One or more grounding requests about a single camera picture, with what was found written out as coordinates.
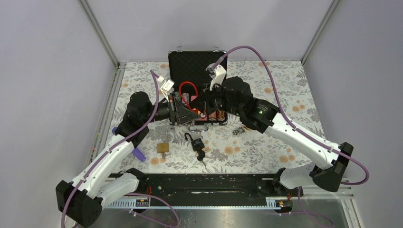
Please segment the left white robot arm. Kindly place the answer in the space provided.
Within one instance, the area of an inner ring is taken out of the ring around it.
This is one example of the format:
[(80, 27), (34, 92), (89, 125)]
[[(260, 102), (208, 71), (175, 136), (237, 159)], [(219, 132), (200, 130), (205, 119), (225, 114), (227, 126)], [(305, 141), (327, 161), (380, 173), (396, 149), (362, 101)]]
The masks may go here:
[(108, 184), (105, 181), (115, 166), (146, 137), (150, 122), (171, 119), (185, 124), (197, 118), (197, 112), (181, 100), (170, 98), (166, 103), (152, 104), (147, 93), (132, 94), (122, 121), (102, 152), (72, 181), (62, 180), (56, 186), (58, 209), (62, 212), (61, 227), (65, 227), (66, 217), (69, 217), (87, 228), (115, 200), (128, 193), (142, 195), (149, 190), (147, 175), (136, 169), (125, 171)]

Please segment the red cable lock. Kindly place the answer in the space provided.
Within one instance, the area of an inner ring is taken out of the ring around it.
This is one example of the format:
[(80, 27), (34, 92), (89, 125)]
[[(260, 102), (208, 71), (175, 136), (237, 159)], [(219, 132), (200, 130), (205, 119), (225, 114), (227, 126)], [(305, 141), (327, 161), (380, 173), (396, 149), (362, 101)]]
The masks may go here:
[[(186, 88), (185, 91), (183, 92), (182, 89), (185, 87), (185, 85), (190, 85), (193, 88), (194, 92), (193, 93), (190, 92), (188, 88)], [(184, 103), (189, 108), (189, 110), (196, 113), (197, 115), (200, 115), (201, 112), (198, 109), (191, 108), (191, 106), (190, 106), (191, 95), (194, 94), (196, 97), (199, 96), (199, 91), (197, 89), (197, 86), (193, 82), (184, 81), (184, 82), (180, 83), (180, 85), (179, 85), (179, 93), (180, 93), (181, 99), (184, 101)], [(189, 98), (185, 99), (183, 96), (183, 93), (187, 93), (189, 95)]]

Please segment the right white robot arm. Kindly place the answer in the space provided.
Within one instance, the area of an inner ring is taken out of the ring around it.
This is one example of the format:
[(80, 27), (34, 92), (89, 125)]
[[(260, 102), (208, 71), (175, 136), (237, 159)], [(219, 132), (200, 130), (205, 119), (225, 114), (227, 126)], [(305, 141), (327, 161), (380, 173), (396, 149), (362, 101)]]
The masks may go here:
[(286, 195), (297, 187), (316, 185), (329, 192), (337, 192), (348, 166), (353, 146), (327, 141), (300, 125), (286, 119), (276, 105), (254, 98), (248, 83), (239, 77), (225, 79), (221, 85), (204, 89), (190, 102), (190, 107), (210, 115), (223, 111), (239, 117), (251, 130), (281, 140), (307, 156), (311, 163), (297, 168), (281, 168), (272, 181), (273, 191)]

